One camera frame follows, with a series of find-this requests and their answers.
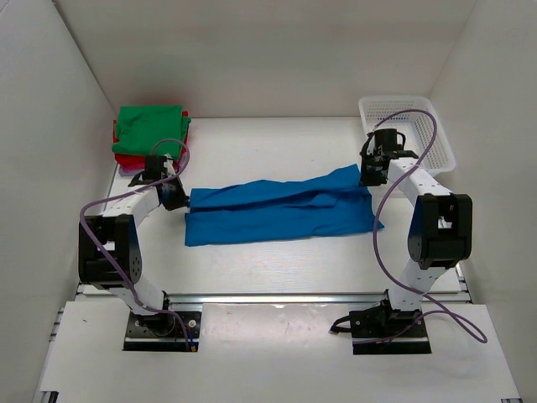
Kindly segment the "blue t-shirt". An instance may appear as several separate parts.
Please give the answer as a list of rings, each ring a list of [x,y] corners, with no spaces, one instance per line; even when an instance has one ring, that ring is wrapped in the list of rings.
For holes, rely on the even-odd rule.
[[[199,247],[370,233],[383,228],[357,165],[306,181],[251,181],[195,188],[185,245]]]

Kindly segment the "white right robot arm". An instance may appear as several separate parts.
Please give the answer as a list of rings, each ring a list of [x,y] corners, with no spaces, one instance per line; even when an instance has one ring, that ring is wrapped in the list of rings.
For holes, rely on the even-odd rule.
[[[387,291],[389,307],[376,316],[377,329],[390,337],[405,328],[404,312],[418,311],[433,284],[472,251],[472,199],[438,183],[405,144],[397,129],[377,129],[368,134],[360,152],[360,185],[391,183],[414,208],[407,237],[409,262]]]

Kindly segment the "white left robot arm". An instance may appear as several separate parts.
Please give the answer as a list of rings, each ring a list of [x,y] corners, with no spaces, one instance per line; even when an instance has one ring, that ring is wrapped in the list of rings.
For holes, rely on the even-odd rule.
[[[189,197],[168,155],[145,158],[144,170],[128,184],[128,191],[101,201],[106,208],[79,221],[78,270],[81,283],[105,290],[120,299],[158,334],[175,326],[167,294],[143,276],[138,227],[155,209],[174,211],[189,206]]]

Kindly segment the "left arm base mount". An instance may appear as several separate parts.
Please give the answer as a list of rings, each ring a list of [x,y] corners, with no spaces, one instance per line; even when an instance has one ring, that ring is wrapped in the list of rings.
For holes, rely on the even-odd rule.
[[[129,314],[123,350],[131,352],[197,353],[200,344],[202,305],[179,305],[175,312],[185,324],[167,314],[140,316]]]

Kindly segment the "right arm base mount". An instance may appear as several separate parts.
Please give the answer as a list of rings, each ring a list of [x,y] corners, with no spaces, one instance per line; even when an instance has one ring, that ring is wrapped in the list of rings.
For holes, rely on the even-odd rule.
[[[332,323],[329,332],[349,333],[354,355],[432,353],[423,312],[395,310],[387,299],[368,309],[349,311]]]

